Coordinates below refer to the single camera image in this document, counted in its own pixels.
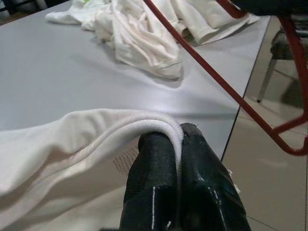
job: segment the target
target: fabric pile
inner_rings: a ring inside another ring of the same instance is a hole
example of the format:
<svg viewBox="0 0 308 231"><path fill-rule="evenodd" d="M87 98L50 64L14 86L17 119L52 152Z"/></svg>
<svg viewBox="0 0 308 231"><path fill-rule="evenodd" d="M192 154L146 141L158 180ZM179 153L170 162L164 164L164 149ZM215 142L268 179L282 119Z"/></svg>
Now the fabric pile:
<svg viewBox="0 0 308 231"><path fill-rule="evenodd" d="M232 18L215 0L154 0L182 35L197 44L222 39L259 18ZM46 15L49 22L81 24L115 50L115 58L164 78L181 75L176 41L142 0L73 0L66 12Z"/></svg>

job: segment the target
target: gray table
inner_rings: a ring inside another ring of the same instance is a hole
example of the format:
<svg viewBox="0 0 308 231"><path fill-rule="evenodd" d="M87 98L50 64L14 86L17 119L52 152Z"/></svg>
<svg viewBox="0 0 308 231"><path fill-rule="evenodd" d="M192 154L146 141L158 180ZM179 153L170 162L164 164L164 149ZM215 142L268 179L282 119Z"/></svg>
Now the gray table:
<svg viewBox="0 0 308 231"><path fill-rule="evenodd" d="M93 108L145 109L196 124L219 157L239 105L182 50L183 77L157 78L117 62L79 26L45 22L51 11L0 26L0 130L27 128ZM244 94L269 18L197 51Z"/></svg>

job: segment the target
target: white stitch line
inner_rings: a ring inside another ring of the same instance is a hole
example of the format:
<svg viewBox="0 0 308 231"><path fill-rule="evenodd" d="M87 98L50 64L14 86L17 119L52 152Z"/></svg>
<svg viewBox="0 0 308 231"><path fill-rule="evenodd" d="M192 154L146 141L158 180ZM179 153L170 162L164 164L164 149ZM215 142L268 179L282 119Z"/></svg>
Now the white stitch line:
<svg viewBox="0 0 308 231"><path fill-rule="evenodd" d="M154 216L154 201L155 201L155 187L153 187L153 196L152 196L152 230L154 230L154 222L155 222L155 216Z"/></svg>

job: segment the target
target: white fabric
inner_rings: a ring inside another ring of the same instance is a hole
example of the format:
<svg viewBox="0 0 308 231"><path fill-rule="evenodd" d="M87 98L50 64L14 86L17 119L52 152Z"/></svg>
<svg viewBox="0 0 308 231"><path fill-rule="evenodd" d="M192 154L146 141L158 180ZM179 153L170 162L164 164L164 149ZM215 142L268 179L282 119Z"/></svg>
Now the white fabric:
<svg viewBox="0 0 308 231"><path fill-rule="evenodd" d="M222 39L258 20L251 14L233 19L215 0L152 1L180 33L188 29L198 44ZM49 13L46 19L95 31L124 63L165 78L181 75L176 41L143 0L73 0L68 11Z"/></svg>
<svg viewBox="0 0 308 231"><path fill-rule="evenodd" d="M0 132L0 230L118 226L127 173L116 160L131 165L136 138L150 131L170 138L180 178L183 132L163 114L97 109Z"/></svg>

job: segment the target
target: black plastic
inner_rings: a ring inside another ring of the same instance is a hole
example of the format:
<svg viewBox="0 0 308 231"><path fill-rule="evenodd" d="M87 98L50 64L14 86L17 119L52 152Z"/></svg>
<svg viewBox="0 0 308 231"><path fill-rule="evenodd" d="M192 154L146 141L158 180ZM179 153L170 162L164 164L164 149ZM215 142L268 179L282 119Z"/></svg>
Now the black plastic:
<svg viewBox="0 0 308 231"><path fill-rule="evenodd" d="M128 175L120 230L171 229L177 204L173 146L166 135L153 132L141 136L138 149Z"/></svg>
<svg viewBox="0 0 308 231"><path fill-rule="evenodd" d="M186 231L250 231L227 169L200 130L183 124L181 226Z"/></svg>
<svg viewBox="0 0 308 231"><path fill-rule="evenodd" d="M256 15L290 15L294 12L308 13L307 0L231 0L246 12Z"/></svg>

